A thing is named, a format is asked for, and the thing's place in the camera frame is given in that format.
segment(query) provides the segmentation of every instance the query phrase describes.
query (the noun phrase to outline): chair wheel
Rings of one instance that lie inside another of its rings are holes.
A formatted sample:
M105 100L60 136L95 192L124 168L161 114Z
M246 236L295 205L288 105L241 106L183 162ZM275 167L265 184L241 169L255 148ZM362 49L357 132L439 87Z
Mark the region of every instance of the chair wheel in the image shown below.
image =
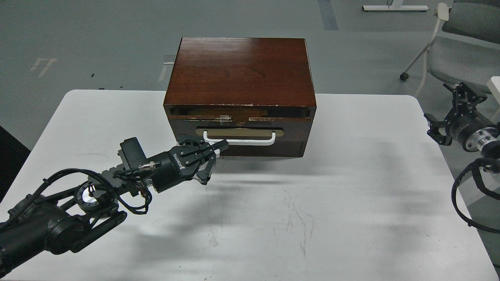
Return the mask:
M406 72L401 73L401 75L399 76L399 79L401 79L401 81L406 81L406 79L408 78L410 78L410 75L408 75L408 73Z

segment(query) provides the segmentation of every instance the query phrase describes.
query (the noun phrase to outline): white desk leg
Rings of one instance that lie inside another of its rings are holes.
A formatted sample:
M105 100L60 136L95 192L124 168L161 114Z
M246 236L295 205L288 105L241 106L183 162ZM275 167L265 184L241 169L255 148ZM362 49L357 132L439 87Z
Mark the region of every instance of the white desk leg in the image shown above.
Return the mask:
M429 10L425 5L403 5L404 0L393 0L390 6L388 5L363 5L363 11L422 11Z

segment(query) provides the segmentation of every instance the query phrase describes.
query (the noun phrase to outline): white table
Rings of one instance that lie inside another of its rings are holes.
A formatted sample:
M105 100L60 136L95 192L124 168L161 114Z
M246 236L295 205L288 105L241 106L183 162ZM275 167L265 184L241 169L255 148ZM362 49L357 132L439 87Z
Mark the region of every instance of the white table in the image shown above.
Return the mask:
M0 219L60 169L119 164L124 139L137 137L147 157L169 150L163 98L66 94ZM220 158L207 186L153 191L147 215L129 214L80 253L43 252L7 279L498 280L452 207L453 178L416 99L318 94L317 104L303 158ZM63 178L47 193L84 180Z

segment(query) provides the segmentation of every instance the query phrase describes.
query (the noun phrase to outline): gray floor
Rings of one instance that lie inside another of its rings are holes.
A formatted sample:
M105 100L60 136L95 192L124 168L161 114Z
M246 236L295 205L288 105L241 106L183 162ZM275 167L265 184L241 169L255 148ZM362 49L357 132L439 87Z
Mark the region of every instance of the gray floor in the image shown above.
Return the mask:
M168 65L162 76L164 56L176 54L181 37L305 38L317 93L412 95L421 61L408 81L399 74L430 39L434 8L452 0L405 1L428 5L428 12L361 9L384 2L0 0L0 125L32 149L70 90L164 91L172 71ZM451 107L451 94L441 84L429 76L418 97L423 111L438 118ZM491 117L498 107L490 98L478 109ZM442 152L454 176L479 157L456 144ZM478 201L469 211L499 227L492 215L498 205ZM500 235L481 236L500 265Z

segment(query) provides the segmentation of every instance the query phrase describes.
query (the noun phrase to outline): wooden box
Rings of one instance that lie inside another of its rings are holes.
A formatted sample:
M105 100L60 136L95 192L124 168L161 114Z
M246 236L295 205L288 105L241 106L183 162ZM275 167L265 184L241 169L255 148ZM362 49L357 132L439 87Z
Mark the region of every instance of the wooden box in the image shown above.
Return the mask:
M175 137L265 140L224 156L302 157L316 112L306 41L182 38L164 100Z

